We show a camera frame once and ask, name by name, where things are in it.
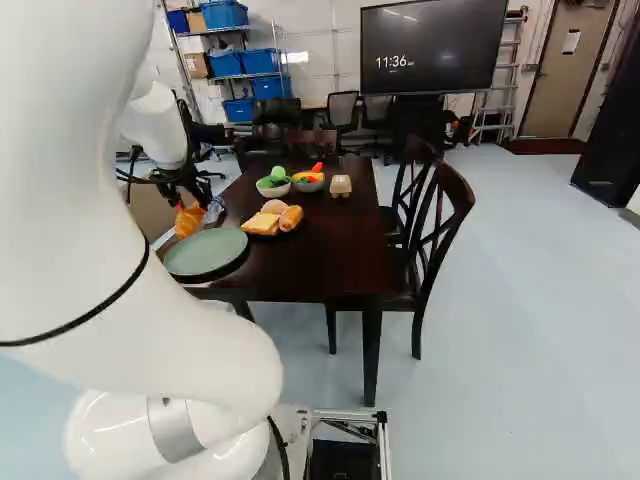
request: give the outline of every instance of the ladder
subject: ladder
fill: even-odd
[[[484,92],[476,94],[474,101],[474,115],[472,134],[469,142],[475,141],[476,144],[482,142],[482,134],[486,131],[498,130],[498,141],[502,143],[505,139],[510,138],[515,133],[515,124],[513,123],[513,114],[516,108],[516,89],[518,88],[518,69],[520,64],[518,61],[518,47],[522,43],[522,31],[527,21],[527,13],[529,7],[523,5],[519,10],[519,16],[509,16],[504,21],[504,28],[510,28],[515,25],[513,40],[502,41],[500,48],[510,48],[511,55],[508,63],[499,63],[496,65],[497,70],[505,70],[505,83],[493,84],[491,88]],[[502,103],[498,106],[488,106],[489,98],[494,92],[500,93]],[[487,125],[487,114],[499,114],[500,121],[495,125]]]

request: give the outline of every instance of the white bowl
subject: white bowl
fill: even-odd
[[[284,197],[291,190],[291,182],[276,188],[261,188],[256,182],[256,188],[264,198],[280,198]]]
[[[318,190],[322,190],[322,187],[324,187],[324,180],[315,183],[296,183],[295,186],[301,192],[313,193]]]

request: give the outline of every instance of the door frame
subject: door frame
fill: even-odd
[[[533,99],[533,94],[535,93],[536,86],[538,84],[538,80],[540,79],[540,71],[542,70],[542,64],[544,63],[545,56],[547,54],[547,48],[549,46],[549,39],[551,37],[551,30],[553,29],[553,23],[556,19],[556,14],[558,13],[558,6],[560,2],[563,0],[554,0],[553,2],[553,11],[551,12],[551,18],[549,19],[549,28],[547,28],[547,33],[545,35],[544,44],[542,46],[542,53],[540,54],[540,60],[538,61],[538,68],[535,71],[535,76],[533,78],[533,83],[531,84],[531,90],[529,90],[529,96],[527,97],[527,105],[524,107],[524,112],[522,114],[522,120],[520,120],[520,125],[518,125],[518,134],[516,139],[520,138],[522,134],[522,127],[524,126],[527,115],[529,113],[529,107],[531,106],[531,100]],[[578,125],[578,121],[580,120],[580,115],[582,115],[582,110],[584,109],[584,105],[587,102],[587,98],[589,96],[589,92],[591,91],[591,87],[593,85],[593,80],[595,79],[596,74],[598,73],[598,68],[600,67],[600,61],[602,60],[602,55],[604,54],[604,49],[607,46],[607,42],[609,41],[609,34],[611,33],[611,28],[613,27],[613,22],[616,18],[616,14],[618,13],[618,7],[620,6],[620,0],[611,0],[613,2],[613,8],[611,9],[611,14],[609,15],[609,19],[607,21],[607,27],[604,30],[604,34],[602,36],[602,43],[598,48],[598,53],[596,55],[595,60],[593,61],[593,68],[591,69],[591,74],[589,75],[589,80],[587,81],[587,85],[585,86],[584,92],[582,94],[582,99],[578,104],[578,109],[576,110],[576,114],[571,122],[571,128],[569,129],[569,135],[567,138],[572,138],[573,133],[575,132],[576,126]]]

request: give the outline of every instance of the television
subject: television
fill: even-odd
[[[508,0],[419,0],[360,9],[363,94],[488,89]]]

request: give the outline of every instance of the dark wooden table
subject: dark wooden table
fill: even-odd
[[[295,173],[310,169],[314,160],[279,159],[253,165],[223,194],[227,216],[223,226],[237,227],[260,210],[265,199],[256,182],[274,164]],[[237,268],[207,285],[188,290],[200,299],[222,300],[236,305],[240,315],[246,301],[330,303],[345,299],[362,304],[364,402],[375,405],[378,357],[382,327],[381,298],[391,293],[389,258],[378,212],[378,198],[371,161],[347,156],[325,164],[324,189],[301,193],[292,186],[282,198],[301,205],[304,220],[297,230],[275,238],[250,237],[249,247]],[[351,176],[349,199],[329,194],[334,174]],[[162,255],[177,242],[172,239]]]

